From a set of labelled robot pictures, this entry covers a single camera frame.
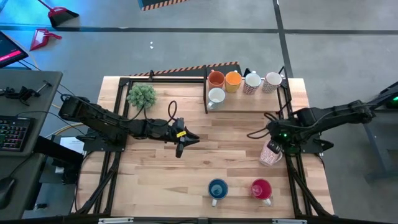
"small succulent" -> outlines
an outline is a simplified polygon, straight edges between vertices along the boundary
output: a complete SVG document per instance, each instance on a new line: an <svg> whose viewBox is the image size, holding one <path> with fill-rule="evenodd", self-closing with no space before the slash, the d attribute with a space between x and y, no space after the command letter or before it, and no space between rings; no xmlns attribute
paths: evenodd
<svg viewBox="0 0 398 224"><path fill-rule="evenodd" d="M129 91L127 100L131 105L136 106L138 109L141 109L142 107L148 109L156 102L156 92L152 85L137 84Z"/></svg>

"gray floor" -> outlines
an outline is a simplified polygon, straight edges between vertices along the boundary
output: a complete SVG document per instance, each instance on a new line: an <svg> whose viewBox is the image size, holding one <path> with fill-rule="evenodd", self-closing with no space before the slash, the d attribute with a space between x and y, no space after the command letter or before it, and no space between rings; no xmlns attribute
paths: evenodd
<svg viewBox="0 0 398 224"><path fill-rule="evenodd" d="M68 27L178 27L276 29L272 0L191 0L140 11L135 0L61 1L80 13ZM279 0L285 29L398 29L394 0ZM46 10L35 1L9 0L0 25L49 25ZM5 31L28 47L32 31ZM62 83L77 95L96 101L105 75L128 75L206 63L238 61L264 74L284 63L278 34L159 32L57 32L62 40L32 52L43 70L60 70ZM310 104L329 107L371 99L397 81L396 35L286 35L294 77L304 78ZM60 105L58 98L54 101ZM43 135L64 126L49 116ZM344 218L396 223L398 182L365 182L378 169L363 127L346 125L323 133L335 147L325 153L326 176L335 213ZM40 202L55 204L48 212L25 217L66 214L73 187L46 186Z"/></svg>

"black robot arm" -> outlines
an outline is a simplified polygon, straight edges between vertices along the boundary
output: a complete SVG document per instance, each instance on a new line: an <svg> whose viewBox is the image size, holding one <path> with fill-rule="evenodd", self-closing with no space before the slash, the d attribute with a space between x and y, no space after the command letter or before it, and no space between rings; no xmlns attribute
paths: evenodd
<svg viewBox="0 0 398 224"><path fill-rule="evenodd" d="M59 116L67 121L81 122L97 131L107 144L118 144L123 134L136 139L154 139L177 144L176 157L180 158L185 146L199 142L199 136L185 127L183 118L175 118L170 126L162 119L126 119L87 98L68 95L63 99Z"/></svg>
<svg viewBox="0 0 398 224"><path fill-rule="evenodd" d="M290 114L289 119L272 119L266 126L271 135L267 146L274 153L281 150L289 152L290 149L297 149L305 144L314 134L347 123L369 123L375 117L373 111L376 108L397 96L398 85L393 85L369 103L356 100L347 105L325 109L303 108Z"/></svg>

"keyboard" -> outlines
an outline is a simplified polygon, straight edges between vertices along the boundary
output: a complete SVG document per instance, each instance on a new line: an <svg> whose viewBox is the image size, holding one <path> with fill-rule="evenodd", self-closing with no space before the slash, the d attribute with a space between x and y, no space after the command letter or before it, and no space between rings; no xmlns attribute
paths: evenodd
<svg viewBox="0 0 398 224"><path fill-rule="evenodd" d="M34 118L0 116L0 151L21 152Z"/></svg>

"white paper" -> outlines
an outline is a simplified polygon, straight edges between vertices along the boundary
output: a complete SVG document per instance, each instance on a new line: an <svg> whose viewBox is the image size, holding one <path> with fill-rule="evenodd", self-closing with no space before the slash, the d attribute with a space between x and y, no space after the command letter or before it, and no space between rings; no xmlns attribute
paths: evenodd
<svg viewBox="0 0 398 224"><path fill-rule="evenodd" d="M77 140L77 138L75 138L75 137L61 138L60 145L63 147L67 147L68 149L78 152L80 154L83 154L83 155L86 154L86 152L83 151L83 147L85 146L85 143L80 140ZM63 167L55 167L55 173L63 174Z"/></svg>

